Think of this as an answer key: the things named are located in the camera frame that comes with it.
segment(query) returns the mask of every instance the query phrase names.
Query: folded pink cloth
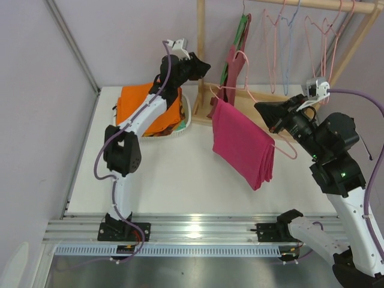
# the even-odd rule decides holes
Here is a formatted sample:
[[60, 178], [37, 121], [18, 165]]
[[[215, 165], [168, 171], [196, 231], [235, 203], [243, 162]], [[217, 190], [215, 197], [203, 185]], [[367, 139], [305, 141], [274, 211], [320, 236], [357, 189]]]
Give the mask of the folded pink cloth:
[[213, 151], [223, 157], [253, 190], [272, 179], [275, 141], [239, 110], [218, 100], [212, 117]]

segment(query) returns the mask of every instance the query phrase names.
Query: white tabletop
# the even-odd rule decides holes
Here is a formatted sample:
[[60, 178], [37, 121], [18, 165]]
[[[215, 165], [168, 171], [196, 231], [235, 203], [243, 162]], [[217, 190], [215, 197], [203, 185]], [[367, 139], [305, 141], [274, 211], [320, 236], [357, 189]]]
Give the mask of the white tabletop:
[[[267, 87], [256, 88], [262, 91]], [[93, 165], [121, 89], [104, 87], [101, 91], [68, 214], [106, 213], [111, 206], [112, 183], [109, 179], [96, 180]], [[197, 87], [183, 86], [183, 94], [194, 103]], [[282, 141], [276, 145], [289, 151]], [[257, 191], [215, 154], [212, 146], [212, 127], [199, 124], [191, 124], [176, 138], [142, 142], [142, 163], [134, 174], [133, 212], [259, 214], [295, 208], [303, 213], [335, 213], [312, 178], [311, 157], [298, 144], [294, 144], [296, 160], [275, 152], [273, 179]], [[98, 171], [100, 175], [109, 173], [103, 160]]]

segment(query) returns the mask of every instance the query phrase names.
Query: gray floor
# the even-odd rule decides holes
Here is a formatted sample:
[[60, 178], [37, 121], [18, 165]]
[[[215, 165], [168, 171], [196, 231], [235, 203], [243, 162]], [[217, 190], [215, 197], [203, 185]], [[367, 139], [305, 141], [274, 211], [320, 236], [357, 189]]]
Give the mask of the gray floor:
[[332, 268], [315, 253], [286, 266], [266, 258], [136, 257], [121, 265], [99, 261], [58, 272], [89, 259], [55, 256], [46, 288], [340, 287]]

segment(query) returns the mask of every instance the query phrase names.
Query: folded orange fabric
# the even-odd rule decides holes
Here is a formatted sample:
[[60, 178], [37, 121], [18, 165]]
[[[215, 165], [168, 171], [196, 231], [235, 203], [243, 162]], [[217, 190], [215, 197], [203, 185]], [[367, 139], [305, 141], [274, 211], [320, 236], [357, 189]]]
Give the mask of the folded orange fabric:
[[[148, 83], [138, 86], [126, 86], [122, 88], [121, 96], [117, 103], [116, 124], [124, 122], [129, 116], [136, 111], [137, 108], [145, 101], [148, 91], [153, 83]], [[164, 131], [168, 126], [179, 123], [180, 117], [180, 102], [181, 88], [178, 89], [179, 97], [173, 102], [169, 109], [160, 115], [149, 128], [145, 131], [146, 134], [159, 133]]]

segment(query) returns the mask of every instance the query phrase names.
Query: purple hose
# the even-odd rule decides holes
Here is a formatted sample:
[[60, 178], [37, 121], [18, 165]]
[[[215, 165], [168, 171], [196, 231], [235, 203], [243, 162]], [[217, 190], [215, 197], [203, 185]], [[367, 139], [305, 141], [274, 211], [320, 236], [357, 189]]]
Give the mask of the purple hose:
[[[164, 47], [165, 47], [165, 49], [166, 49], [166, 51], [167, 51], [168, 63], [170, 64], [170, 63], [171, 63], [171, 58], [170, 58], [170, 52], [169, 52], [169, 49], [168, 49], [167, 44], [168, 44], [168, 41], [163, 41], [163, 45], [164, 45]], [[152, 103], [152, 102], [156, 99], [156, 97], [158, 97], [158, 96], [160, 95], [160, 93], [163, 91], [165, 85], [166, 85], [167, 82], [168, 82], [169, 76], [170, 76], [170, 65], [168, 65], [167, 76], [166, 76], [166, 78], [165, 78], [165, 80], [164, 80], [163, 85], [160, 87], [160, 89], [157, 91], [157, 93], [150, 99], [149, 103]], [[139, 111], [137, 111], [137, 112], [132, 116], [131, 120], [132, 120], [132, 121], [135, 120], [135, 119], [140, 115], [140, 113], [141, 113], [146, 107], [147, 107], [147, 105], [143, 106]], [[95, 164], [94, 164], [94, 175], [95, 175], [96, 179], [98, 179], [98, 180], [105, 180], [105, 179], [108, 179], [108, 178], [112, 178], [112, 179], [113, 179], [113, 185], [112, 185], [112, 205], [113, 205], [113, 208], [114, 208], [116, 214], [119, 216], [119, 218], [120, 218], [123, 222], [127, 223], [127, 224], [128, 224], [129, 226], [131, 226], [132, 228], [138, 230], [138, 231], [140, 232], [140, 235], [141, 235], [141, 238], [142, 238], [140, 247], [139, 247], [134, 253], [132, 253], [131, 256], [125, 258], [124, 260], [119, 261], [119, 263], [125, 263], [125, 262], [130, 261], [130, 260], [133, 258], [133, 256], [135, 256], [138, 252], [140, 252], [140, 250], [143, 248], [143, 245], [144, 245], [145, 234], [144, 234], [143, 230], [142, 230], [139, 226], [137, 226], [137, 225], [135, 225], [135, 224], [133, 224], [133, 223], [127, 221], [127, 220], [121, 215], [121, 213], [120, 213], [120, 211], [119, 211], [119, 209], [118, 209], [118, 207], [117, 207], [116, 199], [115, 199], [115, 191], [116, 191], [116, 180], [117, 180], [117, 177], [116, 177], [115, 175], [113, 175], [113, 174], [109, 174], [109, 175], [106, 175], [106, 176], [99, 176], [99, 175], [97, 174], [97, 166], [98, 166], [98, 163], [99, 163], [99, 161], [100, 161], [100, 158], [101, 158], [101, 156], [103, 155], [103, 152], [104, 152], [104, 150], [107, 148], [107, 146], [112, 142], [112, 140], [113, 140], [114, 138], [116, 138], [116, 137], [118, 137], [120, 134], [122, 134], [122, 133], [125, 131], [125, 129], [127, 129], [130, 125], [131, 125], [131, 124], [128, 123], [128, 124], [127, 124], [125, 127], [123, 127], [119, 132], [117, 132], [116, 134], [114, 134], [114, 135], [112, 135], [110, 138], [108, 138], [108, 140], [104, 143], [103, 147], [100, 149], [100, 152], [97, 154], [97, 157], [96, 157], [96, 160], [95, 160]], [[66, 269], [59, 269], [58, 271], [59, 271], [59, 272], [64, 272], [64, 271], [69, 271], [69, 270], [72, 270], [72, 269], [77, 269], [77, 268], [82, 267], [82, 266], [85, 266], [85, 265], [87, 265], [87, 264], [94, 263], [94, 262], [98, 262], [98, 261], [102, 261], [102, 260], [110, 260], [110, 258], [100, 257], [100, 258], [96, 258], [96, 259], [92, 259], [92, 260], [89, 260], [89, 261], [80, 263], [80, 264], [78, 264], [78, 265], [75, 265], [75, 266], [72, 266], [72, 267], [69, 267], [69, 268], [66, 268]]]
[[[352, 94], [352, 95], [357, 95], [357, 96], [363, 97], [363, 98], [371, 101], [373, 104], [375, 104], [377, 106], [377, 108], [379, 108], [380, 112], [382, 113], [382, 115], [384, 117], [383, 105], [380, 102], [378, 102], [376, 99], [374, 99], [372, 96], [370, 96], [366, 93], [358, 92], [358, 91], [354, 91], [354, 90], [348, 90], [348, 89], [328, 89], [328, 92], [329, 93]], [[369, 183], [368, 183], [368, 187], [367, 187], [365, 194], [364, 194], [364, 215], [369, 214], [369, 203], [370, 203], [371, 190], [372, 190], [374, 179], [376, 178], [376, 175], [379, 171], [380, 165], [383, 161], [383, 157], [384, 157], [384, 145], [382, 147], [382, 151], [380, 152], [379, 159], [377, 160], [376, 165], [373, 169], [371, 178], [370, 178]], [[380, 242], [379, 242], [379, 240], [378, 240], [378, 238], [377, 238], [377, 236], [373, 230], [372, 222], [369, 219], [369, 217], [366, 218], [366, 221], [367, 221], [367, 227], [368, 227], [368, 230], [371, 234], [373, 242], [375, 243], [376, 248], [379, 251], [379, 254], [380, 254], [382, 261], [383, 261], [384, 260], [383, 247], [380, 245]]]

